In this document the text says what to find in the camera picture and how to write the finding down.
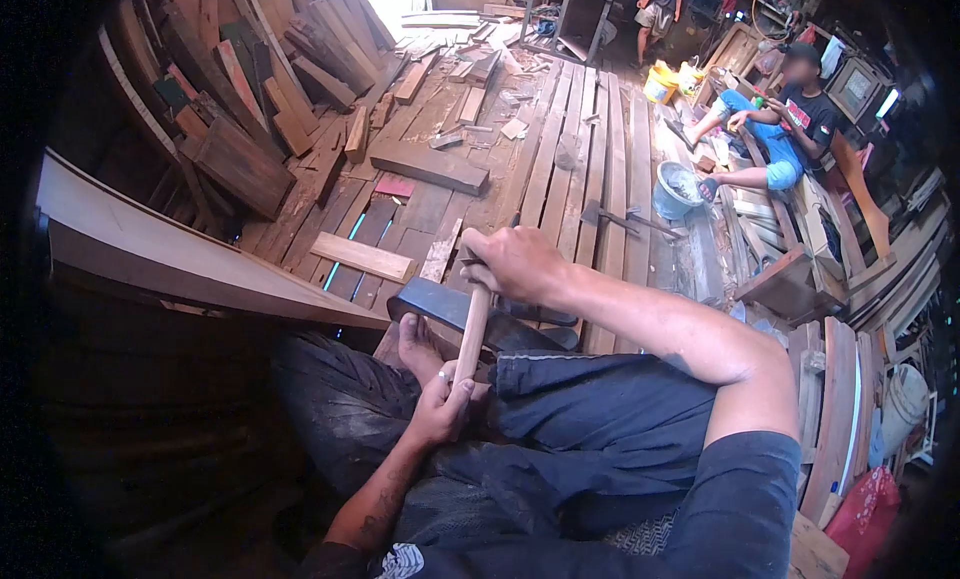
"blue jeans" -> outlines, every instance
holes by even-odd
[[[726,121],[735,112],[756,110],[743,94],[728,89],[720,94],[711,107],[720,119]],[[780,125],[764,125],[747,121],[747,130],[766,146],[770,153],[770,164],[767,165],[767,188],[771,190],[790,189],[804,172],[797,153],[790,144],[792,137]]]

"standing man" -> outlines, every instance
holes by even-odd
[[[839,111],[820,88],[820,54],[809,44],[794,43],[783,67],[787,85],[779,99],[764,99],[765,109],[757,110],[742,94],[728,89],[695,127],[667,123],[690,152],[704,135],[726,123],[733,133],[745,127],[770,154],[766,167],[714,173],[705,178],[698,188],[707,201],[714,200],[720,185],[783,191],[793,187],[804,172],[814,177],[822,171],[820,158],[834,138]]]
[[[653,39],[653,45],[664,38],[673,23],[680,20],[680,6],[684,0],[637,0],[636,7],[640,10],[633,20],[640,26],[636,35],[636,65],[643,64],[643,54],[647,49],[647,39]]]

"hammer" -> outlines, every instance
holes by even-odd
[[[597,226],[600,224],[600,219],[605,218],[611,221],[612,223],[615,223],[627,229],[627,232],[629,232],[631,235],[635,237],[639,237],[640,235],[637,233],[637,229],[633,225],[631,225],[631,222],[636,222],[636,223],[640,223],[641,225],[649,226],[650,228],[655,228],[656,230],[667,235],[667,237],[670,240],[682,239],[683,237],[686,237],[689,235],[686,229],[683,229],[683,228],[678,230],[668,229],[664,226],[658,225],[657,223],[654,223],[652,221],[648,221],[642,218],[638,214],[638,212],[639,210],[635,208],[631,208],[630,210],[628,210],[627,216],[630,217],[630,221],[628,221],[626,219],[621,219],[616,214],[611,214],[610,212],[607,212],[606,210],[604,210],[603,207],[600,206],[599,201],[590,200],[586,203],[586,206],[583,207],[583,212],[580,215],[580,222],[587,223],[590,226]]]

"flip-flop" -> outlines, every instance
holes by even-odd
[[[693,153],[697,149],[697,144],[690,141],[690,138],[684,133],[684,125],[680,121],[666,121],[666,127],[683,141],[686,148],[690,150],[690,153]]]
[[[697,181],[697,191],[700,192],[705,203],[712,203],[714,201],[717,197],[717,189],[719,188],[720,186],[717,185],[716,179],[710,177]]]

